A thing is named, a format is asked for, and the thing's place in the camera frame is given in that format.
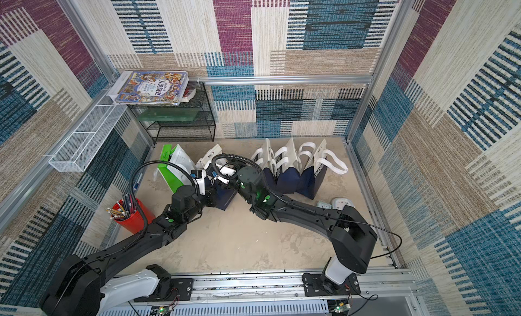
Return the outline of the navy white takeout bag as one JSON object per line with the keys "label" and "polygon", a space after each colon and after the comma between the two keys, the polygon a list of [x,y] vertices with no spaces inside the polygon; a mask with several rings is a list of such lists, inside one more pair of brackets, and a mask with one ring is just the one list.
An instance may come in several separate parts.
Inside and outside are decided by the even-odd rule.
{"label": "navy white takeout bag", "polygon": [[326,140],[321,141],[319,145],[314,142],[303,143],[299,147],[297,157],[307,160],[301,168],[296,192],[309,199],[315,199],[328,170],[337,175],[344,175],[349,171],[346,163],[327,148]]}
{"label": "navy white takeout bag", "polygon": [[223,154],[223,150],[219,144],[216,144],[198,160],[195,167],[202,171],[204,192],[210,199],[210,206],[225,211],[236,192],[228,187],[229,180],[220,177],[213,167],[212,159],[219,154]]}
{"label": "navy white takeout bag", "polygon": [[301,159],[292,138],[275,152],[275,188],[283,194],[293,194],[301,178]]}
{"label": "navy white takeout bag", "polygon": [[275,154],[270,139],[266,138],[260,148],[256,149],[251,159],[263,170],[267,180],[267,190],[276,189],[277,175],[275,170]]}

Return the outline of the green white takeout bag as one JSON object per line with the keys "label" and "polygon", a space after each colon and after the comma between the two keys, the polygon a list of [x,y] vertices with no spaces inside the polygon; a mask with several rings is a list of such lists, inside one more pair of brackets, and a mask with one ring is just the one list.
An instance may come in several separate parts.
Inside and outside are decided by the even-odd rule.
{"label": "green white takeout bag", "polygon": [[[163,145],[160,154],[160,161],[173,163],[182,168],[188,174],[195,169],[194,162],[180,144],[176,146],[171,144]],[[157,170],[161,173],[161,176],[173,193],[175,193],[179,187],[191,184],[187,176],[170,165],[159,164]]]}

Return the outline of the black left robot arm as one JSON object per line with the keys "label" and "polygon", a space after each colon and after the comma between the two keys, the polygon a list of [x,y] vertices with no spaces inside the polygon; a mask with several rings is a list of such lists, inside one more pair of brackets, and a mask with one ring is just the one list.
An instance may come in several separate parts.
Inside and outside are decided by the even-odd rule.
{"label": "black left robot arm", "polygon": [[135,275],[117,274],[178,239],[206,206],[215,205],[214,194],[213,190],[200,194],[195,187],[183,185],[163,213],[137,234],[101,252],[64,259],[43,294],[40,309],[46,315],[99,315],[136,298],[175,300],[179,291],[170,274],[156,264]]}

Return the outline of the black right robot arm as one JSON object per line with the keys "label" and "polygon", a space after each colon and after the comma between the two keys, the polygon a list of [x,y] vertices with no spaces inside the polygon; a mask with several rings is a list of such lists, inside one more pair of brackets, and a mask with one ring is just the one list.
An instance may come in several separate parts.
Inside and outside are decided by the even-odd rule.
{"label": "black right robot arm", "polygon": [[297,225],[327,238],[335,251],[324,269],[328,281],[341,285],[353,273],[366,273],[378,236],[355,207],[324,209],[291,199],[268,183],[255,162],[236,154],[219,154],[211,166],[258,218]]}

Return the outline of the green folder on shelf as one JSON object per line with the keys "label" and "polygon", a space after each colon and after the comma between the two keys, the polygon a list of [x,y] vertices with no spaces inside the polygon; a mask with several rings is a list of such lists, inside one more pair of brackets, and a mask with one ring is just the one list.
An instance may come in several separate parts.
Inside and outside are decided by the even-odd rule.
{"label": "green folder on shelf", "polygon": [[137,119],[143,122],[193,121],[199,113],[197,108],[149,108]]}

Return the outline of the red pencil cup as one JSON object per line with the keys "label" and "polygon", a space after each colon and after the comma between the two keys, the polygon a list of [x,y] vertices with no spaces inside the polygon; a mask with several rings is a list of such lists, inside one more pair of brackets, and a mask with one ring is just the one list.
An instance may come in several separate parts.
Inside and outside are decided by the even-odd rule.
{"label": "red pencil cup", "polygon": [[129,194],[125,194],[112,208],[107,208],[106,211],[116,223],[123,226],[123,228],[132,234],[137,234],[144,226],[143,218],[137,206],[144,212],[147,222],[150,224],[155,219],[154,213],[139,199],[136,199],[136,203],[134,203]]}

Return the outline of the teal small alarm clock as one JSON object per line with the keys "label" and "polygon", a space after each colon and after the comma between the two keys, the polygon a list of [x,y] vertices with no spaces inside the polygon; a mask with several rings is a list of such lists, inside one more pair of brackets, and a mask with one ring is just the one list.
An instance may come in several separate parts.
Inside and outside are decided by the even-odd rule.
{"label": "teal small alarm clock", "polygon": [[322,208],[322,209],[327,209],[327,210],[331,210],[332,209],[332,205],[331,204],[323,202],[323,201],[318,201],[316,203],[316,206],[319,207],[319,208]]}

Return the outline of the colourful picture book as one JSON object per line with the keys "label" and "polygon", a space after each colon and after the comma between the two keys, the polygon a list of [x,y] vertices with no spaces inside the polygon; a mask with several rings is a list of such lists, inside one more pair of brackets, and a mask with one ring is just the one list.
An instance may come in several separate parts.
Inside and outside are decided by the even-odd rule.
{"label": "colourful picture book", "polygon": [[125,71],[107,95],[115,104],[179,106],[190,102],[197,92],[189,87],[184,71]]}

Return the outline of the white round clock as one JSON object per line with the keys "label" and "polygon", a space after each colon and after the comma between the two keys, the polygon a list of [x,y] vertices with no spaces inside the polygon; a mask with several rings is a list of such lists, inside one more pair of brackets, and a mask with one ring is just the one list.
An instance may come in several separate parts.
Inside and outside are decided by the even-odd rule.
{"label": "white round clock", "polygon": [[350,199],[344,198],[344,197],[336,197],[336,198],[334,198],[331,201],[331,206],[335,210],[343,210],[345,206],[355,207],[354,203]]}

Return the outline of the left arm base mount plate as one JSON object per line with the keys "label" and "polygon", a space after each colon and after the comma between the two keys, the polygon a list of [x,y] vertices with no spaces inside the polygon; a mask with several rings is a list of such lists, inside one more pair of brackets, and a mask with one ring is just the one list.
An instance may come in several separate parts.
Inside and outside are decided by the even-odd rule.
{"label": "left arm base mount plate", "polygon": [[138,297],[133,302],[173,302],[191,300],[194,278],[161,279],[156,289],[148,296]]}

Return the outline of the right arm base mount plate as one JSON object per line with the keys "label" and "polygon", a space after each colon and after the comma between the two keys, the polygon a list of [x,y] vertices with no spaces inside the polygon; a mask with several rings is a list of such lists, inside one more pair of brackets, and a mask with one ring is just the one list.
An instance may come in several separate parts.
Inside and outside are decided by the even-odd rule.
{"label": "right arm base mount plate", "polygon": [[306,296],[351,296],[361,293],[357,274],[337,257],[331,258],[320,274],[301,276]]}

